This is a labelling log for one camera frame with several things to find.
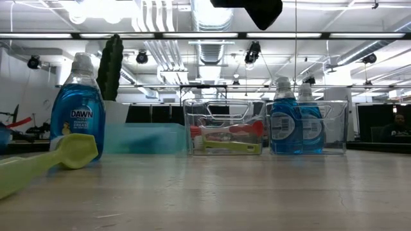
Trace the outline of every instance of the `yellow-green spatula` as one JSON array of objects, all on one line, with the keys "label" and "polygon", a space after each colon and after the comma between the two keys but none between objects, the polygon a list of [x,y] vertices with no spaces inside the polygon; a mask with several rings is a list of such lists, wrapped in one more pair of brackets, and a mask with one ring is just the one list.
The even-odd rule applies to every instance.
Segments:
[{"label": "yellow-green spatula", "polygon": [[94,136],[70,134],[58,142],[55,151],[29,158],[0,160],[0,199],[22,189],[32,178],[54,165],[61,163],[70,169],[79,169],[97,155]]}]

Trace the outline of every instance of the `table surface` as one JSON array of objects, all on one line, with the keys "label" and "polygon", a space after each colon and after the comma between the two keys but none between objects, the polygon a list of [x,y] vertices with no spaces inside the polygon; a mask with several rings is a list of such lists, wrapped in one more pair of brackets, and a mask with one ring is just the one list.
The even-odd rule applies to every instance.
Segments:
[{"label": "table surface", "polygon": [[410,230],[411,156],[104,155],[0,201],[0,230]]}]

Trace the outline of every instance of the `dawn dish soap bottle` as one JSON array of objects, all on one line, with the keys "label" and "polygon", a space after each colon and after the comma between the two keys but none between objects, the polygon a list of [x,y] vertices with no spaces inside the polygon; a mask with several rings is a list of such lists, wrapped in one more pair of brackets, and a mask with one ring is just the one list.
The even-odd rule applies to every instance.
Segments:
[{"label": "dawn dish soap bottle", "polygon": [[93,75],[94,67],[87,53],[77,53],[71,74],[60,89],[53,105],[50,124],[50,149],[64,135],[94,135],[100,159],[103,152],[105,108]]},{"label": "dawn dish soap bottle", "polygon": [[274,104],[271,109],[271,149],[277,154],[302,153],[302,121],[291,84],[287,77],[275,82]]},{"label": "dawn dish soap bottle", "polygon": [[302,151],[304,153],[322,153],[324,147],[324,123],[320,108],[314,102],[309,83],[299,88],[298,102],[302,116]]}]

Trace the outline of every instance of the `person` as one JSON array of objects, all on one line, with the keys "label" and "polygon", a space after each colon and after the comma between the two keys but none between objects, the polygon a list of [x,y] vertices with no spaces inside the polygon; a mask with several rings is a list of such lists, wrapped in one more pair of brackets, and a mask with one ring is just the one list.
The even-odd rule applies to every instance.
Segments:
[{"label": "person", "polygon": [[385,126],[381,132],[382,142],[401,142],[396,137],[411,136],[410,128],[405,124],[405,118],[401,114],[396,114],[394,123]]}]

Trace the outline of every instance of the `green cactus plush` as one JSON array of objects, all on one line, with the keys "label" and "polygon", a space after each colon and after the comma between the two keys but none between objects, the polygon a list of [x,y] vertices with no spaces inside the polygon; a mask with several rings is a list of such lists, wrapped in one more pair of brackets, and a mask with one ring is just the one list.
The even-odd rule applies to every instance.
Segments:
[{"label": "green cactus plush", "polygon": [[98,69],[97,84],[104,100],[115,101],[119,87],[121,63],[123,61],[123,41],[113,35],[106,43]]}]

